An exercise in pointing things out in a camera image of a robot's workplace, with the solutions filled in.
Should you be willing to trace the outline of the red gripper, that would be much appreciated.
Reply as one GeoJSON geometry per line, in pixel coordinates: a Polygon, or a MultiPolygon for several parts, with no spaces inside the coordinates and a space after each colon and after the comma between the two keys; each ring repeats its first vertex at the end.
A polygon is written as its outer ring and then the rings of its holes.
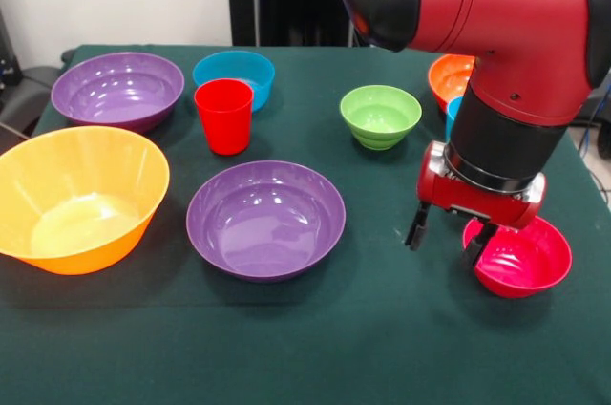
{"type": "Polygon", "coordinates": [[[518,194],[504,194],[485,190],[455,176],[445,162],[446,144],[432,141],[425,150],[418,182],[420,203],[405,240],[410,250],[417,250],[427,231],[430,205],[446,211],[455,210],[476,216],[482,221],[468,221],[463,230],[464,267],[475,268],[497,232],[497,225],[524,228],[540,210],[546,193],[546,178],[538,173],[526,190],[518,194]]]}

